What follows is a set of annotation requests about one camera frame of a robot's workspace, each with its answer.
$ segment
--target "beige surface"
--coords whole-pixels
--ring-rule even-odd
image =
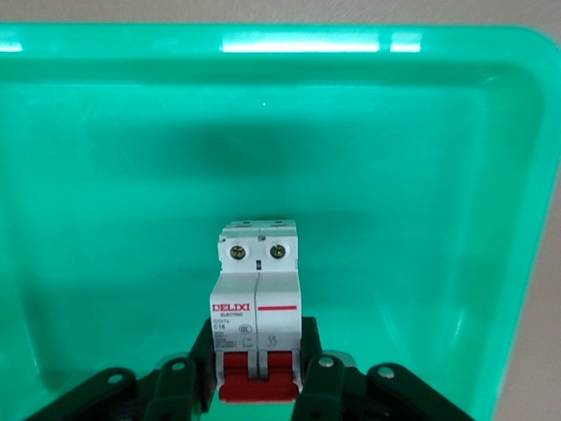
[[[514,24],[561,45],[561,0],[0,0],[0,20]],[[558,183],[496,421],[561,419],[560,251]]]

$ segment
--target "bolt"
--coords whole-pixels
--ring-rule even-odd
[[[378,368],[378,375],[384,379],[393,379],[395,377],[394,370],[390,367],[380,367]]]
[[[284,257],[284,255],[286,253],[287,253],[287,249],[284,248],[284,246],[282,246],[280,244],[275,244],[274,246],[271,247],[271,255],[275,259],[280,259],[280,258]]]
[[[335,364],[335,362],[333,362],[333,359],[330,357],[322,357],[318,362],[320,366],[325,368],[333,367],[333,364]]]
[[[245,257],[245,250],[242,246],[234,246],[230,249],[230,256],[236,260],[241,260]]]

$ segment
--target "green plastic bin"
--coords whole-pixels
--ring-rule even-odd
[[[492,418],[561,147],[518,28],[0,26],[0,419],[209,315],[217,236],[293,218],[303,313]],[[288,420],[215,402],[207,420]]]

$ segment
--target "miniature circuit breaker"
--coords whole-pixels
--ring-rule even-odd
[[[302,298],[294,221],[236,221],[218,240],[210,296],[220,399],[290,402],[302,388]]]

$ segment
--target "red stripe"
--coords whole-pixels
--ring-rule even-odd
[[[277,311],[277,310],[296,310],[298,307],[295,305],[270,305],[266,307],[258,307],[259,311]]]

